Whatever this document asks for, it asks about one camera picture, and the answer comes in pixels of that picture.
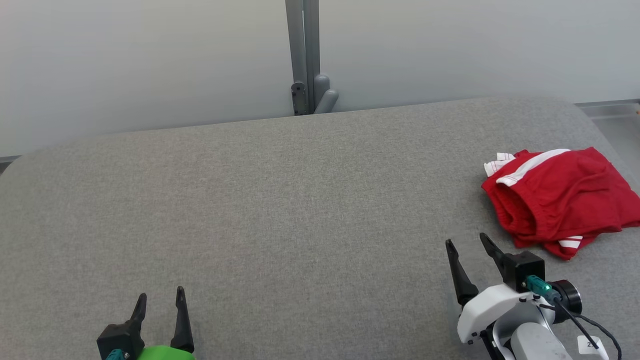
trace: gray fabric surface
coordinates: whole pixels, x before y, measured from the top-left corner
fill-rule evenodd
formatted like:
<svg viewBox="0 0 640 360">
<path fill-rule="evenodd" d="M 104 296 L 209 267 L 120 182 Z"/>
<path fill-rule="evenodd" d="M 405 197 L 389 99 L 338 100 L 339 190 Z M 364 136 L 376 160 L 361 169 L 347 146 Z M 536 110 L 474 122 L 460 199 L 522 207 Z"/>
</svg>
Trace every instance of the gray fabric surface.
<svg viewBox="0 0 640 360">
<path fill-rule="evenodd" d="M 499 283 L 477 234 L 514 246 L 480 189 L 483 162 L 591 145 L 628 176 L 573 105 L 493 98 L 125 133 L 25 155 L 0 177 L 0 357 L 97 359 L 96 337 L 143 291 L 143 339 L 168 344 L 183 285 L 199 360 L 488 359 L 456 335 L 444 241 L 481 289 Z M 584 314 L 625 359 L 640 358 L 639 235 L 601 236 L 569 262 L 532 249 L 548 279 L 579 288 Z M 554 329 L 579 358 L 575 326 Z"/>
</svg>

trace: white stripe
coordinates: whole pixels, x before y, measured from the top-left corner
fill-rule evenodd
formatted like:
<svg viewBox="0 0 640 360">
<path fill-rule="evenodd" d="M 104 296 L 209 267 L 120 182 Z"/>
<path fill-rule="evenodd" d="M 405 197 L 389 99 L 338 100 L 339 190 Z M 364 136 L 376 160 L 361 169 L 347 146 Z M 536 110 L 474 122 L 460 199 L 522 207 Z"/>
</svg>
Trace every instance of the white stripe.
<svg viewBox="0 0 640 360">
<path fill-rule="evenodd" d="M 558 242 L 562 247 L 572 247 L 574 249 L 577 249 L 580 246 L 580 241 L 578 240 L 560 240 Z"/>
<path fill-rule="evenodd" d="M 505 184 L 506 186 L 513 186 L 518 181 L 522 180 L 522 178 L 527 175 L 527 172 L 542 164 L 543 162 L 553 158 L 554 156 L 560 155 L 563 152 L 570 151 L 569 149 L 556 149 L 547 152 L 543 152 L 540 155 L 536 155 L 533 158 L 525 161 L 524 164 L 520 165 L 518 170 L 513 172 L 512 174 L 505 175 L 498 180 L 495 181 L 496 184 Z"/>
</svg>

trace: red cloth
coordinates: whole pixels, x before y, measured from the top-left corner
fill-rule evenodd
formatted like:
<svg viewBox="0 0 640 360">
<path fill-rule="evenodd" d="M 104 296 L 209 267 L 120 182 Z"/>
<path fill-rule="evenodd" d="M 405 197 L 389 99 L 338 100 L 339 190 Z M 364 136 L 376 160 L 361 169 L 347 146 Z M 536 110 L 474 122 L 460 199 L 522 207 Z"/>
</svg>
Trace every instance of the red cloth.
<svg viewBox="0 0 640 360">
<path fill-rule="evenodd" d="M 482 188 L 517 247 L 569 260 L 601 233 L 640 226 L 640 198 L 596 149 L 561 151 L 521 151 Z"/>
</svg>

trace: clothing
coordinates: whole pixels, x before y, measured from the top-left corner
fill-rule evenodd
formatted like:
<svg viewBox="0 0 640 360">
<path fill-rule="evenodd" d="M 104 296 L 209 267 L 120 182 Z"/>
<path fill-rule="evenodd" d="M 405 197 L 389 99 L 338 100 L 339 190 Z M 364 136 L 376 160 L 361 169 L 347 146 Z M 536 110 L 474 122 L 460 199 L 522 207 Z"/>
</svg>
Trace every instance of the clothing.
<svg viewBox="0 0 640 360">
<path fill-rule="evenodd" d="M 517 247 L 542 243 L 569 260 L 601 233 L 640 225 L 640 198 L 592 147 L 497 158 L 482 187 Z"/>
</svg>

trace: white panel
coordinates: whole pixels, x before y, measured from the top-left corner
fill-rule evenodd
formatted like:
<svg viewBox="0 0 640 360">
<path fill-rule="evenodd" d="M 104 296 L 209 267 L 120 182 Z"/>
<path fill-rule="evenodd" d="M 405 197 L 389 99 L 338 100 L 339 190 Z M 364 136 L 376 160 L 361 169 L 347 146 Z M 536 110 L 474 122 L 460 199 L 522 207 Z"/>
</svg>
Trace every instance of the white panel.
<svg viewBox="0 0 640 360">
<path fill-rule="evenodd" d="M 3 0 L 0 156 L 293 114 L 283 1 Z"/>
<path fill-rule="evenodd" d="M 640 97 L 638 0 L 321 0 L 335 111 L 500 94 Z"/>
</svg>

